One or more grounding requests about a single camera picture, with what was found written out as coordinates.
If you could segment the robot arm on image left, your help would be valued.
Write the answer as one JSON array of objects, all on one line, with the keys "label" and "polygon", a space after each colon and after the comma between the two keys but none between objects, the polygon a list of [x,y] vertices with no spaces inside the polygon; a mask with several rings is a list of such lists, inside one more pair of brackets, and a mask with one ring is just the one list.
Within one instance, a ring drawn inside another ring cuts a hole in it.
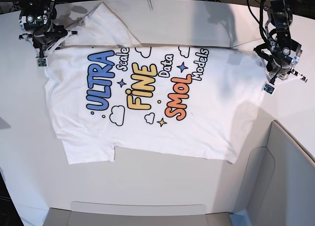
[{"label": "robot arm on image left", "polygon": [[54,24],[57,17],[55,0],[27,0],[19,15],[19,25],[23,33],[20,40],[28,42],[36,52],[38,66],[46,66],[48,55],[60,48],[77,31],[67,30],[63,25]]}]

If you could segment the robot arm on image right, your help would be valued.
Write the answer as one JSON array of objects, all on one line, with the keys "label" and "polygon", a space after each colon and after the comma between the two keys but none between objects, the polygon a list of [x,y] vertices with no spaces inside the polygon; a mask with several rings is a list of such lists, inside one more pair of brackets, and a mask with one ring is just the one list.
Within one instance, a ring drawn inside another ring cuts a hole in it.
[{"label": "robot arm on image right", "polygon": [[290,34],[293,13],[286,0],[261,0],[256,21],[263,43],[254,51],[262,59],[268,83],[275,85],[277,79],[300,79],[306,83],[307,77],[295,69],[302,49]]}]

